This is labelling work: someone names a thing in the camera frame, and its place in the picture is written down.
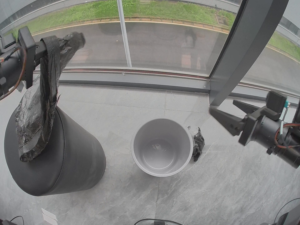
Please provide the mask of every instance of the asphalt road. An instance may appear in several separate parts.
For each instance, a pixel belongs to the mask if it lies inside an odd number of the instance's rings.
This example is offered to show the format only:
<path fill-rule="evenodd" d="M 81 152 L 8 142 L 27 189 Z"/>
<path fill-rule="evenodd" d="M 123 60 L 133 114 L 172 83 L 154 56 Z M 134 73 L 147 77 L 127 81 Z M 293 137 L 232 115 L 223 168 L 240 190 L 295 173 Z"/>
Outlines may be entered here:
<path fill-rule="evenodd" d="M 126 22 L 132 66 L 209 75 L 227 34 L 183 25 Z M 34 36 L 82 32 L 86 45 L 68 66 L 127 67 L 119 23 L 100 23 L 59 29 Z M 263 84 L 299 94 L 300 64 L 265 48 L 242 81 Z"/>

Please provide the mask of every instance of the green lawn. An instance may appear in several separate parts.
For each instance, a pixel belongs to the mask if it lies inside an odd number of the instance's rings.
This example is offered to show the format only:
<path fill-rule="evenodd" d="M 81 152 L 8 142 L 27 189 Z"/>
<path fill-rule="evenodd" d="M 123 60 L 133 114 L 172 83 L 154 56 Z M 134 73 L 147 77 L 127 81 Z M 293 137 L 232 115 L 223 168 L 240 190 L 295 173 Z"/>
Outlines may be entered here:
<path fill-rule="evenodd" d="M 141 3 L 140 0 L 122 0 L 125 17 L 160 17 L 163 19 L 189 20 L 211 25 L 218 25 L 215 13 L 225 16 L 228 20 L 228 28 L 231 28 L 235 14 L 226 11 L 217 11 L 214 8 L 205 7 L 192 3 L 155 1 Z M 37 17 L 20 27 L 28 26 L 30 32 L 34 33 L 62 24 L 80 20 L 92 20 L 96 18 L 118 17 L 118 6 L 116 0 L 89 2 L 75 5 L 57 12 Z M 18 28 L 11 32 L 17 36 Z M 275 32 L 269 44 L 285 51 L 300 61 L 300 47 L 280 36 Z"/>

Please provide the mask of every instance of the brown wire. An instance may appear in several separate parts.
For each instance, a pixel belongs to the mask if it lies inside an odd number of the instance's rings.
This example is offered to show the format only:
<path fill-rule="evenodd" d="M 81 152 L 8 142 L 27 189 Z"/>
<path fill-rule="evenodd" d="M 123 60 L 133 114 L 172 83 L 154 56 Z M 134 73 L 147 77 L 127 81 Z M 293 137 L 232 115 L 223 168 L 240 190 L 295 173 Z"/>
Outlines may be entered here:
<path fill-rule="evenodd" d="M 286 123 L 283 125 L 283 127 L 299 127 L 300 124 L 297 124 L 297 123 Z M 280 131 L 280 128 L 276 131 L 275 133 L 275 138 L 274 138 L 274 142 L 275 142 L 275 145 L 279 148 L 287 148 L 286 146 L 283 146 L 283 145 L 280 145 L 277 141 L 277 136 L 278 136 L 278 133 Z"/>
<path fill-rule="evenodd" d="M 16 52 L 17 50 L 20 50 L 22 49 L 23 51 L 23 65 L 22 65 L 22 70 L 21 70 L 21 73 L 20 73 L 20 76 L 19 76 L 19 79 L 17 80 L 17 83 L 13 86 L 13 88 L 8 91 L 6 94 L 3 94 L 1 97 L 0 97 L 0 101 L 4 98 L 6 98 L 8 95 L 10 95 L 16 88 L 17 86 L 20 84 L 20 81 L 22 80 L 22 77 L 24 75 L 24 72 L 25 72 L 25 67 L 26 67 L 26 60 L 27 60 L 27 53 L 26 53 L 26 50 L 24 47 L 17 47 L 16 50 L 14 52 Z"/>

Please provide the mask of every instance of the cylindrical ottoman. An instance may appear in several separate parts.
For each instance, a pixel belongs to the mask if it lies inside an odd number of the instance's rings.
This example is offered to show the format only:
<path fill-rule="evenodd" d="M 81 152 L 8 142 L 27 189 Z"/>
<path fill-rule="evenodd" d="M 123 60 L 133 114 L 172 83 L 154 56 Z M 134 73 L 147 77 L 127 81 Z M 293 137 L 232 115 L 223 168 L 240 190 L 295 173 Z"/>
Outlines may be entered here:
<path fill-rule="evenodd" d="M 106 166 L 101 144 L 59 107 L 46 148 L 32 161 L 21 162 L 15 113 L 5 131 L 4 153 L 14 181 L 23 191 L 34 196 L 70 193 L 99 182 Z"/>

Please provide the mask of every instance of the marble floor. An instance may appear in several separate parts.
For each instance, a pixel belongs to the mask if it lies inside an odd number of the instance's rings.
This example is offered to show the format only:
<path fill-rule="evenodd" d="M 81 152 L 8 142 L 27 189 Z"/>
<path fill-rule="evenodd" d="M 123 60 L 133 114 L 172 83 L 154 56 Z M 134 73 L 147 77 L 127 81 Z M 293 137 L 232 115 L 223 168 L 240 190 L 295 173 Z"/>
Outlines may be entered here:
<path fill-rule="evenodd" d="M 300 197 L 300 170 L 266 154 L 255 142 L 238 144 L 208 113 L 208 95 L 166 90 L 107 86 L 60 85 L 58 106 L 102 144 L 106 171 L 90 190 L 34 197 L 13 181 L 6 165 L 3 141 L 10 115 L 22 93 L 0 102 L 0 219 L 22 215 L 25 224 L 49 224 L 42 208 L 53 213 L 58 224 L 129 225 L 143 218 L 194 224 L 273 223 L 279 209 Z M 220 109 L 244 113 L 226 99 Z M 259 101 L 251 103 L 262 106 Z M 288 112 L 291 121 L 295 108 Z M 154 117 L 172 118 L 201 128 L 205 147 L 178 174 L 157 178 L 138 168 L 130 152 L 136 128 Z M 282 212 L 298 205 L 291 202 Z M 14 220 L 21 225 L 22 220 Z M 139 225 L 153 224 L 141 222 Z"/>

